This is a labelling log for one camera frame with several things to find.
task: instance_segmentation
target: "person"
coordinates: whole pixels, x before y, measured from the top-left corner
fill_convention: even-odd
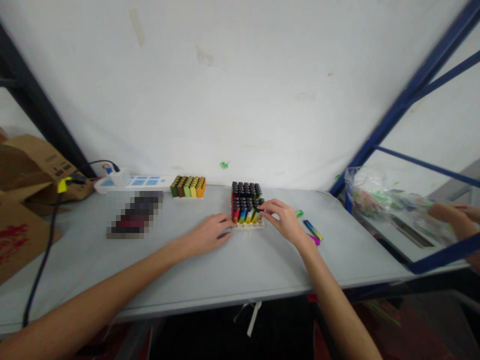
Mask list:
[[[444,223],[449,223],[458,241],[465,240],[479,231],[474,223],[480,224],[480,210],[464,203],[447,205],[435,202],[428,214]],[[471,267],[480,274],[480,253],[466,257]]]
[[[264,217],[298,250],[333,340],[345,359],[381,355],[315,243],[291,206],[273,199],[259,207]],[[210,252],[233,235],[225,213],[210,215],[190,233],[87,289],[0,343],[0,359],[64,359],[75,354],[147,285],[176,264]]]

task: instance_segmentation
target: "black cable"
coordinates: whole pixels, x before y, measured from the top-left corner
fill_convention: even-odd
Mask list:
[[[57,212],[59,210],[60,202],[62,201],[63,193],[59,193],[56,198],[56,203],[53,208],[53,212],[51,214],[50,220],[50,235],[48,237],[48,244],[46,246],[45,255],[43,255],[43,259],[41,260],[40,268],[38,269],[35,281],[33,282],[33,286],[30,290],[30,295],[28,296],[28,301],[26,302],[25,311],[23,312],[23,320],[21,322],[21,327],[24,328],[29,324],[29,314],[30,308],[32,307],[32,303],[34,301],[35,292],[37,291],[37,286],[39,285],[40,278],[42,277],[42,273],[44,272],[45,264],[47,263],[47,259],[49,257],[50,248],[52,247],[52,243],[54,242],[54,234],[55,234],[55,219],[57,217]]]

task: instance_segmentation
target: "white table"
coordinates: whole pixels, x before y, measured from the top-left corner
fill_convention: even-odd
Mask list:
[[[264,188],[323,235],[318,247],[343,288],[408,280],[398,263],[333,198],[315,191]],[[229,212],[230,188],[208,186],[204,200],[175,200],[163,209],[144,239],[106,239],[106,228],[125,205],[123,198],[92,194],[57,218],[63,237],[52,247],[30,312],[35,320],[73,296],[125,269],[185,234],[211,213]],[[269,223],[260,230],[234,230],[219,249],[178,264],[148,286],[116,317],[146,319],[202,309],[285,298],[312,292],[297,250]],[[0,335],[20,329],[24,306],[41,256],[0,287]]]

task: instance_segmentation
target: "transparent plastic bag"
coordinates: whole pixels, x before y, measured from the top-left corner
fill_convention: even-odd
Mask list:
[[[345,171],[345,184],[346,194],[358,212],[372,219],[389,219],[392,199],[381,167],[349,167]]]
[[[391,190],[391,208],[402,211],[404,217],[409,219],[413,229],[426,235],[439,243],[448,246],[455,243],[456,237],[452,226],[439,221],[428,214],[433,202],[426,197],[402,190]]]

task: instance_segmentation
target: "white wall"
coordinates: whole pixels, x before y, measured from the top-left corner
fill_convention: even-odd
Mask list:
[[[479,50],[477,26],[436,78]],[[415,103],[381,146],[454,172],[478,160],[480,64]],[[396,189],[424,196],[450,179],[380,151],[373,153],[367,165],[384,167],[390,186],[396,183]]]
[[[34,123],[5,88],[0,88],[0,128],[9,138],[31,134],[44,139]]]
[[[465,3],[0,0],[0,18],[89,160],[327,190]]]

